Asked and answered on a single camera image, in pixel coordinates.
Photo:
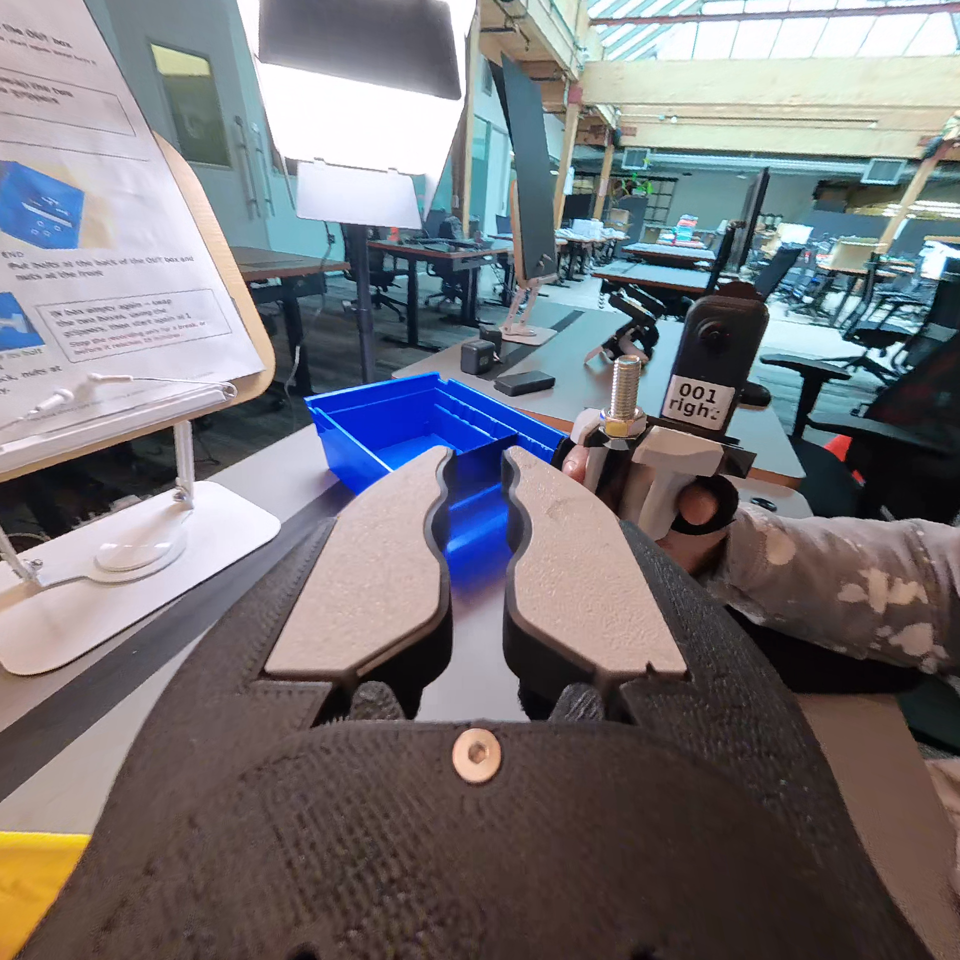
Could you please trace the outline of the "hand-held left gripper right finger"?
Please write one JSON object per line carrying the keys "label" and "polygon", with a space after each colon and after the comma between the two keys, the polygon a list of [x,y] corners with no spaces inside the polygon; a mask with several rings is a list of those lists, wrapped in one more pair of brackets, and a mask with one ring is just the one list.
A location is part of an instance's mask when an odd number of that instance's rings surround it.
{"label": "hand-held left gripper right finger", "polygon": [[519,446],[502,458],[510,560],[503,656],[530,719],[566,711],[625,719],[682,701],[690,666],[616,515]]}

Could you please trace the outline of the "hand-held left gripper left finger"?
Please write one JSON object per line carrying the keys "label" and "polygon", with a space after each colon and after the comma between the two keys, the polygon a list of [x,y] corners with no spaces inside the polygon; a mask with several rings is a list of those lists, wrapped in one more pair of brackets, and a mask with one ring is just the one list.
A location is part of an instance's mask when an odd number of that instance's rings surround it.
{"label": "hand-held left gripper left finger", "polygon": [[432,446],[346,506],[320,547],[264,664],[266,677],[353,694],[386,685],[416,716],[450,664],[454,454]]}

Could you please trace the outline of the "silver hex bolt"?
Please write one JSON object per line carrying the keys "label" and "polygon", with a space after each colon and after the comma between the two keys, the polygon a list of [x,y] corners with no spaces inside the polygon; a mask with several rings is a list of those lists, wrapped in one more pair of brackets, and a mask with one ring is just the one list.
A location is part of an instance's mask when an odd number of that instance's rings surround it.
{"label": "silver hex bolt", "polygon": [[[639,405],[639,389],[644,364],[638,355],[624,355],[616,359],[610,387],[606,417],[630,419],[640,414],[646,416]],[[637,440],[610,439],[614,449],[633,452],[641,442]]]}

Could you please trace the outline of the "blue plastic bin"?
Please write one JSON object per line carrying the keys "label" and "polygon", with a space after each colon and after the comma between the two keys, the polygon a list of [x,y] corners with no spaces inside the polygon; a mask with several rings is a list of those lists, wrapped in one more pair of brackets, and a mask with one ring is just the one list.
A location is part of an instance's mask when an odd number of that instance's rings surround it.
{"label": "blue plastic bin", "polygon": [[[549,464],[566,436],[528,414],[437,372],[307,397],[330,471],[355,495],[427,450],[475,448],[510,431]],[[498,579],[509,563],[508,506],[500,481],[468,499],[450,494],[444,550],[462,587]]]}

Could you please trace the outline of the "yellow plastic bin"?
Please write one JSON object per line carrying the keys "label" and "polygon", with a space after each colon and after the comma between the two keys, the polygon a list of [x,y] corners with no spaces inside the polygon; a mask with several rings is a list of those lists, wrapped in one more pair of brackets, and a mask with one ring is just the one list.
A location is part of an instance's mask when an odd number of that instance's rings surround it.
{"label": "yellow plastic bin", "polygon": [[89,834],[1,832],[1,958],[14,958],[73,872]]}

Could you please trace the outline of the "person's right forearm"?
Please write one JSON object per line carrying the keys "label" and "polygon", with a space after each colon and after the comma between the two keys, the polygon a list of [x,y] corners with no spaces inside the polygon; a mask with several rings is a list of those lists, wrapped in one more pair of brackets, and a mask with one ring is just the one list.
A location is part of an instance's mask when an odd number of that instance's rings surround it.
{"label": "person's right forearm", "polygon": [[751,623],[858,660],[958,675],[959,530],[738,509],[701,584]]}

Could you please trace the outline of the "black monitor on arm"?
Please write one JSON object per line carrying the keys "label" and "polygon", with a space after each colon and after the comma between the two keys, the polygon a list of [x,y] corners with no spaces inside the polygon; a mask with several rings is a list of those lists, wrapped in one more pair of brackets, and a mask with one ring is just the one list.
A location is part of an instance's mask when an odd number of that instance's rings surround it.
{"label": "black monitor on arm", "polygon": [[741,211],[740,220],[742,224],[738,228],[734,249],[730,254],[730,264],[737,272],[744,267],[750,257],[762,206],[770,183],[770,173],[770,168],[765,166],[750,182]]}

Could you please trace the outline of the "person's right hand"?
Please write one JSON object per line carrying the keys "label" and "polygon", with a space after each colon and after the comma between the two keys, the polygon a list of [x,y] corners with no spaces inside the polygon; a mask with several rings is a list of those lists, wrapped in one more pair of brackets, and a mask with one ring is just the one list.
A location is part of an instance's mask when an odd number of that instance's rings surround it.
{"label": "person's right hand", "polygon": [[[561,470],[577,483],[586,483],[590,451],[575,445],[565,455]],[[719,510],[714,494],[693,482],[677,498],[678,516],[692,526],[710,525]],[[656,545],[679,567],[697,578],[715,569],[722,555],[732,523],[706,534],[685,534],[674,529],[656,541]]]}

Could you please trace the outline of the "grey wood-edged table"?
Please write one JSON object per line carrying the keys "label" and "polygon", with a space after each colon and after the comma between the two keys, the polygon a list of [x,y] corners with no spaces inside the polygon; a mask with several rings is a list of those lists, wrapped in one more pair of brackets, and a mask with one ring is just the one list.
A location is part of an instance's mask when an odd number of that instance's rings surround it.
{"label": "grey wood-edged table", "polygon": [[[498,402],[516,407],[535,419],[568,432],[576,417],[586,408],[604,407],[610,398],[612,365],[597,357],[584,359],[620,326],[620,315],[573,306],[538,302],[534,323],[543,326],[560,322],[574,314],[572,322],[548,342],[537,346],[514,363],[511,373],[542,371],[555,378],[551,390],[510,397],[497,390],[492,380],[462,372],[458,344],[402,367],[393,378],[411,378],[437,373],[443,379],[455,379]],[[795,454],[786,430],[770,407],[755,409],[739,406],[726,428],[729,436],[754,454],[750,476],[797,490],[806,472]]]}

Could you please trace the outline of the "dark office desk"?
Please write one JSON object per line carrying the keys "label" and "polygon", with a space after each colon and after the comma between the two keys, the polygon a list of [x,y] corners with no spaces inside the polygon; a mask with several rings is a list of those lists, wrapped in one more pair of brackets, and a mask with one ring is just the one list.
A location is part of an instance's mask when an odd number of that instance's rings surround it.
{"label": "dark office desk", "polygon": [[633,286],[648,292],[667,293],[697,299],[711,288],[714,276],[707,270],[650,265],[638,261],[614,260],[594,268],[592,276],[612,288]]}

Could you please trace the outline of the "black headset device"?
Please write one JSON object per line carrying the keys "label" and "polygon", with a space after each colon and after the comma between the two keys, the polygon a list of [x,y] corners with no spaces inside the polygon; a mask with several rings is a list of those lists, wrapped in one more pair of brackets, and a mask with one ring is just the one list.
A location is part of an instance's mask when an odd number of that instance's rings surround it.
{"label": "black headset device", "polygon": [[604,342],[584,356],[583,366],[590,365],[598,357],[610,365],[623,357],[633,357],[644,371],[660,339],[657,323],[666,315],[665,304],[640,290],[631,294],[614,292],[608,296],[608,303],[626,319]]}

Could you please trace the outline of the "black bin divider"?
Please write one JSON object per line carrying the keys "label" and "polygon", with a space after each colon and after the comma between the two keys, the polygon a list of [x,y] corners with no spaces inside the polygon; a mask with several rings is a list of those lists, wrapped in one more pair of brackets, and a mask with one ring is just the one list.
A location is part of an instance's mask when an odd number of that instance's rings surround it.
{"label": "black bin divider", "polygon": [[454,501],[475,497],[500,481],[501,459],[505,450],[520,439],[517,431],[495,437],[453,454],[444,474]]}

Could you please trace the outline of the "wooden office desk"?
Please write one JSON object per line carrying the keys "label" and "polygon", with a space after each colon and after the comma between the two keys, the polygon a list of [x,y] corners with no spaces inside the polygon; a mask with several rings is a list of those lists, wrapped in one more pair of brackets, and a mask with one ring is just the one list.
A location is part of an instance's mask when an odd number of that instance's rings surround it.
{"label": "wooden office desk", "polygon": [[255,306],[278,305],[291,359],[292,393],[314,394],[300,300],[327,293],[327,276],[347,270],[347,261],[250,246],[231,246],[234,261]]}
{"label": "wooden office desk", "polygon": [[483,241],[479,245],[466,241],[436,241],[429,243],[375,241],[368,239],[369,252],[378,251],[407,263],[406,295],[406,332],[403,336],[386,335],[383,341],[390,345],[424,353],[438,353],[443,347],[438,344],[421,342],[419,327],[419,274],[417,265],[428,263],[447,268],[456,278],[463,275],[462,298],[459,324],[472,330],[478,329],[479,272],[488,263],[506,258],[507,263],[514,260],[514,248],[511,243],[502,240]]}

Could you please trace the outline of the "black leaning board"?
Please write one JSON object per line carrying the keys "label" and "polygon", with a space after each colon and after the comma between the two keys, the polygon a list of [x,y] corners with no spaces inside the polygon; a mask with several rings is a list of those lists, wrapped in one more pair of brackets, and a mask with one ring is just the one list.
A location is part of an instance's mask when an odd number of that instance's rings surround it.
{"label": "black leaning board", "polygon": [[554,186],[539,86],[509,56],[493,74],[510,135],[514,177],[510,184],[510,235],[515,291],[501,325],[505,342],[539,347],[552,328],[531,324],[544,286],[558,278]]}

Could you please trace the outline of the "studio light panel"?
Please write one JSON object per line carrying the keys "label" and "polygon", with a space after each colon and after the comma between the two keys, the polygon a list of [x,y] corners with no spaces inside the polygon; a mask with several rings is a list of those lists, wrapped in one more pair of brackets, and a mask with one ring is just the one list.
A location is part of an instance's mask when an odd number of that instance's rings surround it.
{"label": "studio light panel", "polygon": [[420,228],[469,90],[477,2],[238,2],[301,219]]}

